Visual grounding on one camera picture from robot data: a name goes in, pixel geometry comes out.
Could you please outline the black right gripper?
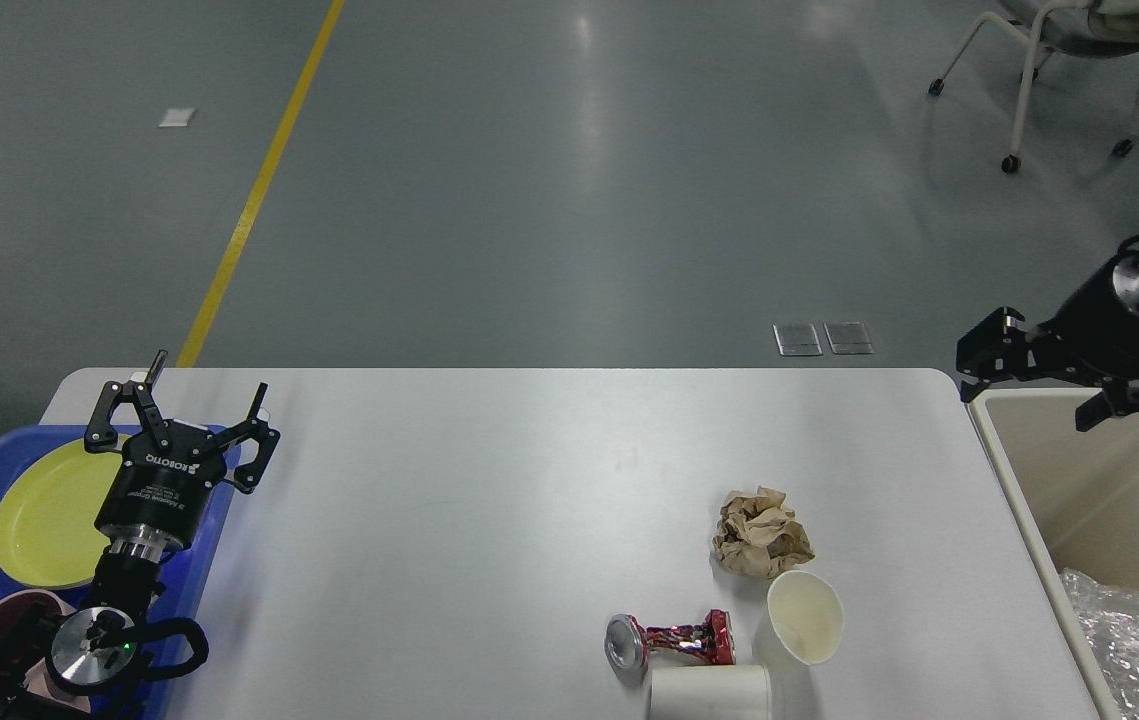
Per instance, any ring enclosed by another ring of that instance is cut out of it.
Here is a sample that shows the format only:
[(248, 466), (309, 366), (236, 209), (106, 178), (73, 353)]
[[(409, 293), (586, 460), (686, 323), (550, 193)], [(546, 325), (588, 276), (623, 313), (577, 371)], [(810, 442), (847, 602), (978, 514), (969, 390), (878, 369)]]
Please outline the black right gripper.
[[(1036, 361), (1039, 342), (1039, 361)], [(1139, 249), (1118, 252), (1090, 275), (1044, 324), (1027, 324), (1013, 306), (998, 306), (956, 345), (959, 401), (972, 404), (991, 384), (1043, 379), (1082, 386), (1107, 381), (1075, 410), (1075, 429), (1139, 415)]]

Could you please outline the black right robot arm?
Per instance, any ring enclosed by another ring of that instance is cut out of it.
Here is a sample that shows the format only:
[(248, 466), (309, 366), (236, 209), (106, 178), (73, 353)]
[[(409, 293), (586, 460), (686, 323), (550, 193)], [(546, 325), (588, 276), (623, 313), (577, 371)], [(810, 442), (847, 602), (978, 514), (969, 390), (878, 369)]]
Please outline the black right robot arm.
[(956, 368), (965, 404), (999, 382), (1052, 378), (1093, 388), (1075, 411), (1080, 432), (1139, 415), (1139, 234), (1044, 322), (997, 306), (959, 338)]

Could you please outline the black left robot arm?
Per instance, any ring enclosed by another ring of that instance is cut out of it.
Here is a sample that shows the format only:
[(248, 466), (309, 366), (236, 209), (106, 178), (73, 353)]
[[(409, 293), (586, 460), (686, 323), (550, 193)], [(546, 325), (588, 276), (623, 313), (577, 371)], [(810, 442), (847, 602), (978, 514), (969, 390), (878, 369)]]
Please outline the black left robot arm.
[[(262, 482), (280, 433), (259, 383), (244, 419), (208, 429), (166, 418), (153, 388), (165, 368), (158, 351), (147, 373), (104, 383), (83, 433), (88, 455), (115, 455), (95, 529), (106, 547), (76, 609), (31, 606), (0, 637), (0, 719), (84, 719), (69, 699), (104, 696), (103, 719), (134, 719), (144, 685), (189, 676), (208, 660), (192, 617), (149, 619), (165, 594), (167, 561), (197, 542), (218, 486), (249, 496)], [(28, 684), (42, 670), (58, 702)]]

